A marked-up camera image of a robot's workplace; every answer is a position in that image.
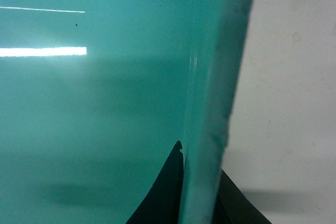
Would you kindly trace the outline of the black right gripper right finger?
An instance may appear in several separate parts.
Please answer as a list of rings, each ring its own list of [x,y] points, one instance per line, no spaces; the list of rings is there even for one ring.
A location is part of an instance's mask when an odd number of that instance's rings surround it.
[[[219,223],[271,223],[224,171],[219,185]]]

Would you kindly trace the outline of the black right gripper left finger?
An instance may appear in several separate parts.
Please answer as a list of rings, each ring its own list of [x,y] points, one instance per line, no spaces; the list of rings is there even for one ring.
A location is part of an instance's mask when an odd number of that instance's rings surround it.
[[[149,192],[127,223],[178,223],[184,161],[182,143],[177,141]]]

